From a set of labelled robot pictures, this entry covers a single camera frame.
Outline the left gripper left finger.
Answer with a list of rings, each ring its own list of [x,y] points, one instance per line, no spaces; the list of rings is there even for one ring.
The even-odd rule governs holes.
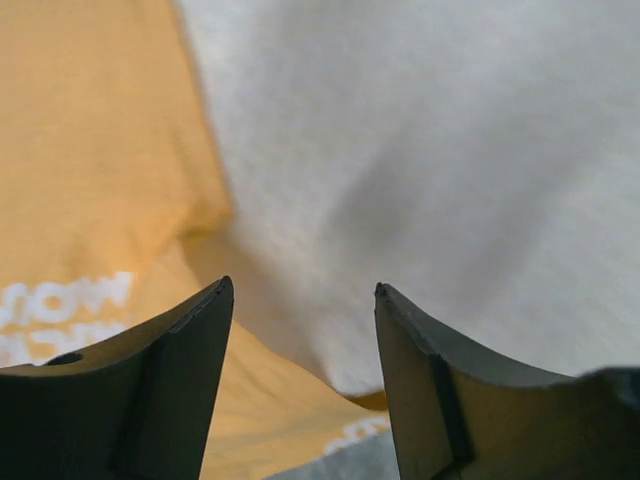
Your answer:
[[[1,372],[5,479],[196,479],[229,339],[223,277],[171,310]]]

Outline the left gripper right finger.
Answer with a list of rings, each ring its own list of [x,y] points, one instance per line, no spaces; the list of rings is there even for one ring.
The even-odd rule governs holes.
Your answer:
[[[524,364],[385,283],[375,324],[402,478],[638,477],[637,368],[571,377]]]

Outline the blue and orange pillowcase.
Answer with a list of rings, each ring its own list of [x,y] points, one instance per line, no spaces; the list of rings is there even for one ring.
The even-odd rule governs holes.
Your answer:
[[[201,473],[261,479],[387,432],[235,322],[224,171],[171,1],[1,5],[1,372],[112,338],[223,277]]]

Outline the cream pillow yellow trim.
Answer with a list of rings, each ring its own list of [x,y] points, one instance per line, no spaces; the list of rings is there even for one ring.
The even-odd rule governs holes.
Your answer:
[[[382,385],[386,282],[512,358],[639,360],[635,1],[185,1],[234,197],[236,320]]]

